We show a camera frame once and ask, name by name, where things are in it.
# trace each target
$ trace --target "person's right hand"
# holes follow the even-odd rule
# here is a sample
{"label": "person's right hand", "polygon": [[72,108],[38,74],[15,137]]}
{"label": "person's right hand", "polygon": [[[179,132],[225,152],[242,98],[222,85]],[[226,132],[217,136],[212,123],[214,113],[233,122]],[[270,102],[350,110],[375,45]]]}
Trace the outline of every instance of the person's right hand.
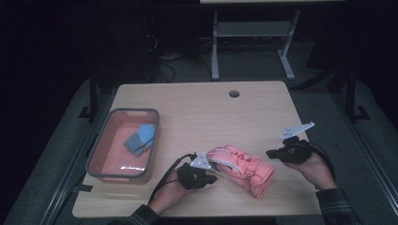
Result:
{"label": "person's right hand", "polygon": [[185,189],[182,187],[178,181],[178,170],[179,168],[170,173],[165,181],[165,185],[159,189],[155,199],[148,205],[158,215],[173,207],[184,196],[195,191],[194,189]]}
{"label": "person's right hand", "polygon": [[302,173],[305,179],[317,189],[337,188],[328,166],[316,153],[301,164],[284,163],[284,165]]}

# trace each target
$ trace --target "wooden table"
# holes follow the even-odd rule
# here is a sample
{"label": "wooden table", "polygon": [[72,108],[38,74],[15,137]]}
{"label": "wooden table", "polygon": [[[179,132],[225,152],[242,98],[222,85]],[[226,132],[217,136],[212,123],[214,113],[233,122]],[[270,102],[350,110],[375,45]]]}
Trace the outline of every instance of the wooden table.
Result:
{"label": "wooden table", "polygon": [[[239,97],[230,97],[232,90],[238,91]],[[73,207],[75,217],[127,217],[147,203],[177,158],[226,144],[234,144],[277,168],[265,198],[255,199],[219,177],[215,184],[198,189],[166,211],[164,217],[320,214],[314,186],[266,155],[267,150],[283,146],[279,136],[285,127],[301,125],[283,82],[126,84],[119,87],[112,109],[126,107],[154,108],[161,115],[152,178],[145,185],[109,184],[87,174],[84,185],[92,190],[79,192]],[[305,133],[299,136],[306,139]]]}

